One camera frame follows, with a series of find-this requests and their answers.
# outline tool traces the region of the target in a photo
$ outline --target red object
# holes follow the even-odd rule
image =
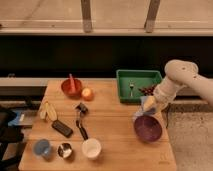
[[[162,135],[162,127],[152,116],[139,116],[134,122],[135,132],[144,142],[157,141]]]
[[[68,78],[61,84],[61,89],[68,97],[79,98],[82,91],[82,83],[80,80]]]

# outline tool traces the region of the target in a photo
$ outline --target purple bowl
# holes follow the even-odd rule
[[[139,116],[134,122],[134,129],[138,137],[144,142],[157,141],[162,135],[162,127],[152,116]]]

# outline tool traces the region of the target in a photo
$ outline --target green container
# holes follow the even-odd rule
[[[117,70],[117,87],[118,96],[122,103],[140,103],[140,97],[143,93],[139,88],[149,87],[159,84],[162,76],[159,71],[155,70]],[[134,84],[131,97],[130,83]]]

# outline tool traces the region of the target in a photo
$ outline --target chair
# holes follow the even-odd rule
[[[21,142],[24,138],[20,126],[8,126],[8,122],[15,119],[16,113],[0,106],[0,170],[19,163],[21,156],[15,156],[3,160],[3,156],[9,143]]]

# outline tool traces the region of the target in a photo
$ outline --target utensil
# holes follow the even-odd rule
[[[134,129],[138,137],[144,142],[157,141],[162,135],[160,123],[149,115],[142,115],[136,118]]]
[[[130,88],[130,97],[132,98],[133,97],[133,89],[134,89],[134,83],[130,82],[129,83],[129,88]]]
[[[69,93],[76,92],[75,80],[74,80],[72,74],[69,74],[69,79],[70,79],[70,89],[69,89]]]
[[[83,139],[87,140],[88,134],[86,129],[83,127],[82,117],[86,115],[86,113],[88,112],[88,108],[83,103],[80,103],[78,106],[76,106],[76,110],[77,110],[77,116],[75,121],[76,126],[79,128]]]

